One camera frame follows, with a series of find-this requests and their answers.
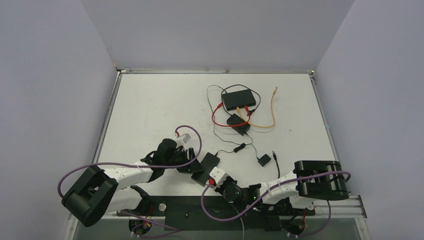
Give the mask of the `small black wall plug adapter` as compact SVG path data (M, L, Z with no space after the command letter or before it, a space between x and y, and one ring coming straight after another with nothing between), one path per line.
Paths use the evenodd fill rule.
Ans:
M261 156L257 159L257 162L262 167L265 167L270 161L271 161L271 157L268 154L264 154L263 156Z

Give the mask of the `black Mercury switch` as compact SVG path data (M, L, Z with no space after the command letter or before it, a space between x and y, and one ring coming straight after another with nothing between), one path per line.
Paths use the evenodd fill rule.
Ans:
M237 107L252 107L257 103L252 91L249 89L223 93L222 102L227 111L235 110Z

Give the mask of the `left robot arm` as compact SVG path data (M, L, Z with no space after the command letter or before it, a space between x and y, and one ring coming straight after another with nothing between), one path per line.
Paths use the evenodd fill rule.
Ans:
M183 137L165 138L157 149L134 164L101 163L83 166L84 172L65 193L61 204L85 227L96 224L105 214L132 210L143 215L149 209L149 194L139 187L160 178L166 169L183 174L198 173L204 168L192 147L186 148Z

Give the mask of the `ribbed black network switch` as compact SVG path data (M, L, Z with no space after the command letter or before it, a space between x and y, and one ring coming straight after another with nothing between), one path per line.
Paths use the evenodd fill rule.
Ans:
M208 152L200 162L201 170L194 172L191 179L197 184L204 187L209 179L210 172L214 167L217 167L221 159L216 155Z

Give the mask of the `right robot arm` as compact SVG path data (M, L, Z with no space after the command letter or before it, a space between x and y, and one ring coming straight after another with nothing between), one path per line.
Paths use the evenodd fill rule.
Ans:
M276 180L240 187L224 170L214 167L208 184L225 201L241 207L276 205L294 214L315 200L341 201L349 197L347 182L351 174L338 161L300 160L294 169Z

